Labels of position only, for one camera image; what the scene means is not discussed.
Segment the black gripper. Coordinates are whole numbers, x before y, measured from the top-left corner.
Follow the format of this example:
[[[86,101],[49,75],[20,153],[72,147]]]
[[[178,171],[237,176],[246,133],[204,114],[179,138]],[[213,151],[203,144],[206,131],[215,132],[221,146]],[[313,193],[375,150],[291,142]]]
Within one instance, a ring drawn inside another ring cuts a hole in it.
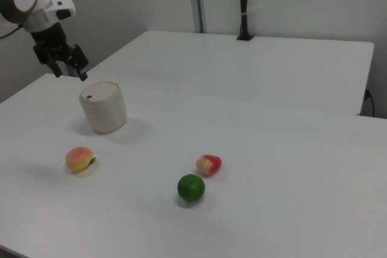
[[[62,75],[62,70],[57,64],[57,60],[65,62],[70,56],[72,67],[75,69],[79,79],[85,81],[88,78],[85,68],[89,61],[78,44],[72,47],[69,54],[67,37],[61,24],[54,24],[45,30],[30,34],[35,41],[33,50],[38,60],[45,62],[46,66],[52,70],[57,78]]]

